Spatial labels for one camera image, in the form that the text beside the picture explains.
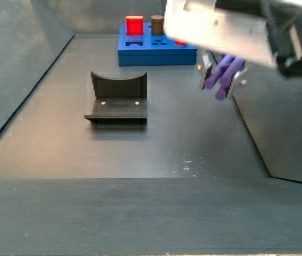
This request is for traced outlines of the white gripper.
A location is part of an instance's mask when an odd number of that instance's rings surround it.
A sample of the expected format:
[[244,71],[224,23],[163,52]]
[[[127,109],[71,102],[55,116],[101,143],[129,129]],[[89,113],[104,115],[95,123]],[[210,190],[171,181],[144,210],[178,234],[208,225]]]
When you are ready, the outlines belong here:
[[[216,0],[167,0],[164,12],[165,35],[179,41],[222,54],[240,57],[251,63],[276,66],[268,41],[266,23],[260,18],[218,9]],[[200,74],[199,88],[204,89],[211,75],[211,52],[199,54],[196,69]],[[227,97],[246,84],[243,68],[232,77]]]

